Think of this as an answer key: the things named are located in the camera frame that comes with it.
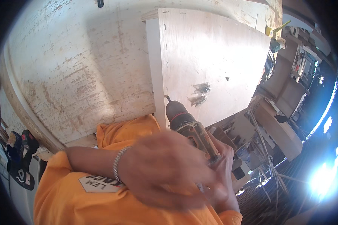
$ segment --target cordless drill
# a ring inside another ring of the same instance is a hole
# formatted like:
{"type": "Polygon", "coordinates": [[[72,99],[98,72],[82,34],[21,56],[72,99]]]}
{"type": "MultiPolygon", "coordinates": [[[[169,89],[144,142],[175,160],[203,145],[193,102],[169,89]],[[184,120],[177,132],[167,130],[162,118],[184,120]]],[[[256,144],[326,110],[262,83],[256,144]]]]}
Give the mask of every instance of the cordless drill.
{"type": "Polygon", "coordinates": [[[169,96],[167,96],[167,99],[169,103],[167,104],[165,113],[170,122],[170,129],[187,137],[194,147],[205,152],[209,164],[220,160],[221,156],[203,125],[188,113],[182,103],[171,101],[169,96]]]}

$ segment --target shirt logo patch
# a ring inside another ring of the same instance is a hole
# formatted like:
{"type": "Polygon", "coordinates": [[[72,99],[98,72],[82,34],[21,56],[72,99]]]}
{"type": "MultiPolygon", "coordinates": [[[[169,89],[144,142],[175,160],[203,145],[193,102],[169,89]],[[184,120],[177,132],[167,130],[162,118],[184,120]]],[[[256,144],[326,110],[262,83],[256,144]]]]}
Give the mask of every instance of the shirt logo patch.
{"type": "Polygon", "coordinates": [[[89,193],[117,192],[124,184],[103,176],[88,175],[79,179],[82,187],[89,193]]]}

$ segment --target person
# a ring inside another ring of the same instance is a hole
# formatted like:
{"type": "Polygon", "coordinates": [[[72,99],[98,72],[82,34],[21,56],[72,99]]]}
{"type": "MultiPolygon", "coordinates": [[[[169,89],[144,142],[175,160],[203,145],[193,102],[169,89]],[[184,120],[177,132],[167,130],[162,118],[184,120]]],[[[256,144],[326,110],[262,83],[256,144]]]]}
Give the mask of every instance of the person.
{"type": "Polygon", "coordinates": [[[222,156],[211,168],[186,137],[160,132],[152,115],[99,124],[99,149],[70,147],[48,161],[35,224],[240,224],[234,151],[209,135],[222,156]]]}

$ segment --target silver bracelet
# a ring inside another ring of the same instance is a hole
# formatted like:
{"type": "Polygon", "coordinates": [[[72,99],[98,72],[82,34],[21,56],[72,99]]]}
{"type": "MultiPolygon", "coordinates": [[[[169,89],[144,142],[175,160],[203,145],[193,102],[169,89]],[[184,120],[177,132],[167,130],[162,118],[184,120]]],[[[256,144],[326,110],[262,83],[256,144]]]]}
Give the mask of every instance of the silver bracelet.
{"type": "Polygon", "coordinates": [[[126,150],[128,150],[129,148],[130,148],[130,146],[127,146],[127,147],[123,148],[122,150],[120,150],[118,152],[118,154],[116,155],[116,157],[114,159],[114,164],[113,164],[114,177],[118,182],[120,182],[122,184],[123,184],[123,182],[121,181],[121,179],[119,178],[119,175],[118,175],[118,163],[119,163],[119,160],[122,157],[122,155],[124,155],[126,150]]]}

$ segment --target orange shirt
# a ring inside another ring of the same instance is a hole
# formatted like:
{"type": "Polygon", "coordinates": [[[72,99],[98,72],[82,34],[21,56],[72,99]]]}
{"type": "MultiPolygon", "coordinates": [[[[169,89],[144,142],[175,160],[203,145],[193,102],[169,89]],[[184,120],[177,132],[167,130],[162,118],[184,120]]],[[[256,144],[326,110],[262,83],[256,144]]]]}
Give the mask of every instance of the orange shirt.
{"type": "MultiPolygon", "coordinates": [[[[119,151],[139,137],[159,132],[152,115],[116,124],[99,124],[98,147],[119,151]]],[[[211,206],[189,212],[152,208],[136,200],[114,179],[74,173],[65,152],[46,166],[34,201],[35,224],[240,224],[235,211],[216,214],[211,206]]]]}

